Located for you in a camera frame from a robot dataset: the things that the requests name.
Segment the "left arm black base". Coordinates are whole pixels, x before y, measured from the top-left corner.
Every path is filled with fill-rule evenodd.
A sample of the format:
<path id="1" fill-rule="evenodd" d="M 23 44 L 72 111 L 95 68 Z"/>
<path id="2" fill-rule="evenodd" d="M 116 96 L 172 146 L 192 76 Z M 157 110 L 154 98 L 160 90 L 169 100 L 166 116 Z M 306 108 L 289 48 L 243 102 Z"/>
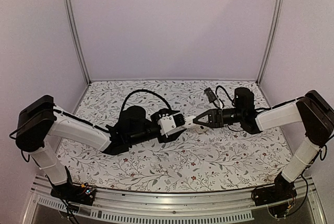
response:
<path id="1" fill-rule="evenodd" d="M 65 183 L 60 185 L 51 183 L 51 186 L 51 195 L 53 197 L 82 205 L 93 205 L 96 195 L 96 187 L 93 185 L 89 185 L 88 183 L 76 185 L 72 182 L 71 176 L 68 175 Z"/>

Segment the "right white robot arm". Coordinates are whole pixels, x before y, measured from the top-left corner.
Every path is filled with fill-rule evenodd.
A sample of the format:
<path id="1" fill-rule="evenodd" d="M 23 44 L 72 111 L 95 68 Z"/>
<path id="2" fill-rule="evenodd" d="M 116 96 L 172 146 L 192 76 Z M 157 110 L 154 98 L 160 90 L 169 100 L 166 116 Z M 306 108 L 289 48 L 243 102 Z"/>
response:
<path id="1" fill-rule="evenodd" d="M 239 123 L 241 129 L 251 135 L 274 128 L 291 130 L 296 127 L 294 136 L 304 139 L 296 144 L 291 160 L 275 178 L 277 184 L 270 190 L 274 201 L 281 201 L 289 194 L 289 184 L 312 165 L 320 150 L 333 138 L 333 107 L 316 90 L 273 107 L 258 109 L 253 92 L 239 87 L 234 90 L 231 108 L 207 110 L 193 122 L 209 128 Z"/>

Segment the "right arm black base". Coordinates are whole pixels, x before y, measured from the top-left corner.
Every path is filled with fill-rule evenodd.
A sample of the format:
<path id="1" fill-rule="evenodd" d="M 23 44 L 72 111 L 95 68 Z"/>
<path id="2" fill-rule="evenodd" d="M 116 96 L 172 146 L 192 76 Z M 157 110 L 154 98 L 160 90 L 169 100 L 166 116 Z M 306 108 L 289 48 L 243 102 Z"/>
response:
<path id="1" fill-rule="evenodd" d="M 287 215 L 295 203 L 297 192 L 293 182 L 288 182 L 280 172 L 274 179 L 274 185 L 256 187 L 251 198 L 256 206 L 273 204 L 269 213 L 276 218 Z"/>

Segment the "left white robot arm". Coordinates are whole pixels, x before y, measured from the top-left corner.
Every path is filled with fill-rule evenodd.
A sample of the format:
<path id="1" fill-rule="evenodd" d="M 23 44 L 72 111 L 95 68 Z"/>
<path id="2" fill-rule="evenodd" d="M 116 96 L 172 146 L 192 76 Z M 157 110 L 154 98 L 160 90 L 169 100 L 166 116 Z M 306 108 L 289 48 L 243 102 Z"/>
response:
<path id="1" fill-rule="evenodd" d="M 57 186 L 57 191 L 66 200 L 72 200 L 78 190 L 69 182 L 65 166 L 46 144 L 48 135 L 70 139 L 115 156 L 151 139 L 174 141 L 175 133 L 184 124 L 185 117 L 180 111 L 162 109 L 147 119 L 144 108 L 131 106 L 120 113 L 114 126 L 102 128 L 64 111 L 54 104 L 52 96 L 44 95 L 19 113 L 17 128 L 9 137 L 33 158 Z"/>

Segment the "white earbud charging case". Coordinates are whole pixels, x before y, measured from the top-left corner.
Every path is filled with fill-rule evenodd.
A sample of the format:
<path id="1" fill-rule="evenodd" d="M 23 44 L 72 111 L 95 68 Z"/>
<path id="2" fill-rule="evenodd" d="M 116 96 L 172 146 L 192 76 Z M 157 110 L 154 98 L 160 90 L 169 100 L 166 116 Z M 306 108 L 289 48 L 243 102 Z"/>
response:
<path id="1" fill-rule="evenodd" d="M 196 118 L 196 116 L 188 116 L 185 118 L 185 126 L 187 127 L 193 127 L 196 124 L 194 123 L 194 119 Z"/>

